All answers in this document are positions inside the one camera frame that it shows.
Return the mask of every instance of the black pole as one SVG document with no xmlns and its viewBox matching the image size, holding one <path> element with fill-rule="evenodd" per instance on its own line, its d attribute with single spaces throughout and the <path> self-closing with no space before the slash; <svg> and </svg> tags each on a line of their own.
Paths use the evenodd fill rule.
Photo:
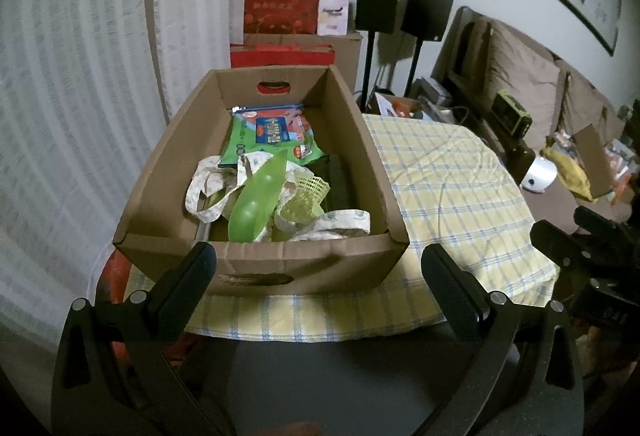
<svg viewBox="0 0 640 436">
<path fill-rule="evenodd" d="M 367 93 L 369 93 L 369 76 L 371 74 L 371 59 L 373 58 L 373 43 L 375 41 L 376 32 L 370 30 L 367 35 L 367 56 L 364 59 L 362 94 L 360 95 L 360 112 L 365 112 L 367 109 Z"/>
<path fill-rule="evenodd" d="M 409 70 L 409 78 L 406 81 L 406 87 L 404 89 L 404 98 L 409 96 L 411 91 L 411 84 L 414 83 L 415 68 L 418 65 L 418 57 L 420 56 L 420 48 L 422 48 L 422 39 L 417 37 L 415 39 L 414 58 L 411 61 L 411 69 Z"/>
</svg>

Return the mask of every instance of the white round device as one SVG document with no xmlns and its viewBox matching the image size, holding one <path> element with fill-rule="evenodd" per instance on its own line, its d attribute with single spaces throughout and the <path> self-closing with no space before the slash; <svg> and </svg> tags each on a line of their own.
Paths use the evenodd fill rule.
<svg viewBox="0 0 640 436">
<path fill-rule="evenodd" d="M 521 185 L 523 189 L 529 192 L 540 194 L 554 182 L 556 176 L 558 176 L 556 165 L 538 155 L 522 179 Z"/>
</svg>

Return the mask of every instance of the yellow checkered tablecloth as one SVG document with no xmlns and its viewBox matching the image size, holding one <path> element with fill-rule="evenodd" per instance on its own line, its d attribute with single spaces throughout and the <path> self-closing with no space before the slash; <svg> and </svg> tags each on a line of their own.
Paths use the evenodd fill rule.
<svg viewBox="0 0 640 436">
<path fill-rule="evenodd" d="M 364 116 L 411 244 L 370 291 L 318 296 L 205 296 L 187 331 L 243 340 L 323 342 L 407 332 L 442 315 L 420 272 L 440 242 L 486 290 L 544 305 L 557 267 L 529 241 L 533 218 L 496 155 L 464 127 Z M 125 297 L 153 282 L 132 268 Z"/>
</svg>

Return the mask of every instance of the gray surface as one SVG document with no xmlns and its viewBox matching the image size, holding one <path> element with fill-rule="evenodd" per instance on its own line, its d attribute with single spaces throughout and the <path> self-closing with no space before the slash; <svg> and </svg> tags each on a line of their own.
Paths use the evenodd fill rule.
<svg viewBox="0 0 640 436">
<path fill-rule="evenodd" d="M 300 421 L 331 436 L 408 436 L 446 399 L 471 356 L 446 324 L 351 342 L 207 339 L 183 378 L 202 384 L 200 403 L 209 410 L 211 399 L 220 402 L 241 436 Z"/>
</svg>

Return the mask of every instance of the red box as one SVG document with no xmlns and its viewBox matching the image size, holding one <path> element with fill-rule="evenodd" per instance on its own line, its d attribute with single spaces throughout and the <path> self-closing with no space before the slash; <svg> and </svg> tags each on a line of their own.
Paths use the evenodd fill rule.
<svg viewBox="0 0 640 436">
<path fill-rule="evenodd" d="M 319 0 L 244 0 L 245 33 L 316 32 Z"/>
<path fill-rule="evenodd" d="M 251 66 L 330 66 L 335 51 L 330 44 L 232 44 L 231 67 Z"/>
</svg>

